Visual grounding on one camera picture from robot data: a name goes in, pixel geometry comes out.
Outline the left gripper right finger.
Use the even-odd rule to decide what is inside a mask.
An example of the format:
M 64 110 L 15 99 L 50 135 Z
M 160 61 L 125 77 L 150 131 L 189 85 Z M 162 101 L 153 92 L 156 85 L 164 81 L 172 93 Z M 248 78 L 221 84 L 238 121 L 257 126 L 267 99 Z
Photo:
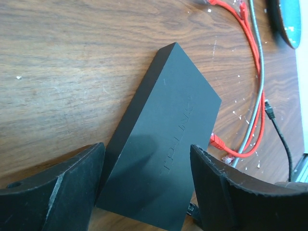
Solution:
M 267 183 L 191 145 L 190 160 L 205 231 L 306 231 L 308 185 Z

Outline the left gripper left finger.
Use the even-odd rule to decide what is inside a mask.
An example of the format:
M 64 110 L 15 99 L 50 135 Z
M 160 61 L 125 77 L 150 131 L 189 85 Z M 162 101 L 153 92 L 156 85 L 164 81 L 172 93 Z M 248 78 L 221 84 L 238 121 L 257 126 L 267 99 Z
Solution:
M 105 146 L 72 158 L 0 191 L 2 231 L 86 231 L 100 183 Z

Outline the black network switch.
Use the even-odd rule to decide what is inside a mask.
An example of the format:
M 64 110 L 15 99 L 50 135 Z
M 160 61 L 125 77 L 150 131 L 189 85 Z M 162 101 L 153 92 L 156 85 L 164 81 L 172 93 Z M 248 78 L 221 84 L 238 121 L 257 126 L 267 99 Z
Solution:
M 190 146 L 208 146 L 220 105 L 178 43 L 159 49 L 105 149 L 96 206 L 181 230 L 194 191 Z

